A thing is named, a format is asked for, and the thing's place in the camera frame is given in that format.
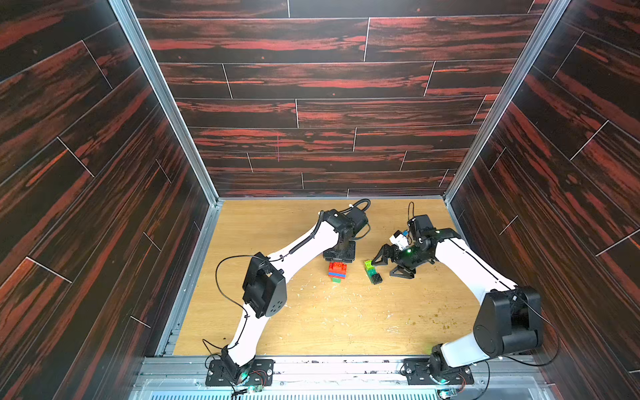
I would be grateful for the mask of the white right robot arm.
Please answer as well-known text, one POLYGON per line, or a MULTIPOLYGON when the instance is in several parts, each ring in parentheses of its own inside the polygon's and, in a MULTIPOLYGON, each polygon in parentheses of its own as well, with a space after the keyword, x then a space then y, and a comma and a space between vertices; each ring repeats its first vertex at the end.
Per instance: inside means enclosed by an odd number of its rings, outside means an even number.
POLYGON ((436 383, 449 383, 468 366, 539 348, 543 344, 541 296, 519 286, 476 255, 453 230, 435 230, 415 238, 408 247, 398 240, 385 244, 373 266, 392 262, 391 275, 413 278, 417 267, 442 263, 466 285, 479 303, 471 333, 433 347, 429 374, 436 383))

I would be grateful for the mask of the teal green long lego brick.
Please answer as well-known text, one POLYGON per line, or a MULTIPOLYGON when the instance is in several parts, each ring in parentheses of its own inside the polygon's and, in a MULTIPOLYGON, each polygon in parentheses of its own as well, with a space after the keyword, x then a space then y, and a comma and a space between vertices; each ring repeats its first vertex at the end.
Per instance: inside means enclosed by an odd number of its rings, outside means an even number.
POLYGON ((367 271, 368 277, 371 281, 380 278, 379 273, 376 270, 367 271))

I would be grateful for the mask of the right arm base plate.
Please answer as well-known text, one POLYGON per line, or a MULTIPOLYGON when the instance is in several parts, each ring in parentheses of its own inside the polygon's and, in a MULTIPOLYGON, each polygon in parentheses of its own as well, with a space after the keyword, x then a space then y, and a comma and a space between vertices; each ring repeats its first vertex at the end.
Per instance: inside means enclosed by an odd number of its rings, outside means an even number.
POLYGON ((405 358, 399 373, 409 385, 471 385, 474 384, 470 366, 450 367, 440 358, 405 358))

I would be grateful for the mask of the black square lego brick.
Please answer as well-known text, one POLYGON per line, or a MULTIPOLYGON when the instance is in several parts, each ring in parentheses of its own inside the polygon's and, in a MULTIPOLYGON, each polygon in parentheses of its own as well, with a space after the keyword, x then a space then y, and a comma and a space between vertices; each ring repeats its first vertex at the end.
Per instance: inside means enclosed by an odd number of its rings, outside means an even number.
POLYGON ((369 276, 370 282, 373 285, 378 285, 383 282, 382 276, 379 273, 374 273, 369 276))

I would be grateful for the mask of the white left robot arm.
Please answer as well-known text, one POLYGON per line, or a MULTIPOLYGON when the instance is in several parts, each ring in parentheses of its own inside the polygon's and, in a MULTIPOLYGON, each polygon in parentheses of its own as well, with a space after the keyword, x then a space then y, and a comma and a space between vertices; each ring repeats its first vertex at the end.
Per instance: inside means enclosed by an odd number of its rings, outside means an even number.
POLYGON ((316 256, 348 243, 355 235, 353 223, 333 226, 324 221, 285 248, 268 256, 251 256, 243 282, 241 321, 231 343, 221 353, 227 368, 241 369, 253 361, 267 322, 287 302, 287 284, 293 276, 316 256))

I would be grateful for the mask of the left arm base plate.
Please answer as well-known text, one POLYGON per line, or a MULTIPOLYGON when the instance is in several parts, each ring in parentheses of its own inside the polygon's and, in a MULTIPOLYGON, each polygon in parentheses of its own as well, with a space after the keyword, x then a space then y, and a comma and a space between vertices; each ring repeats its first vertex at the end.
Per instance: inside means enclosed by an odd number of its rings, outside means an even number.
POLYGON ((207 364, 207 387, 268 387, 273 384, 275 361, 255 358, 249 364, 231 368, 220 358, 212 358, 207 364))

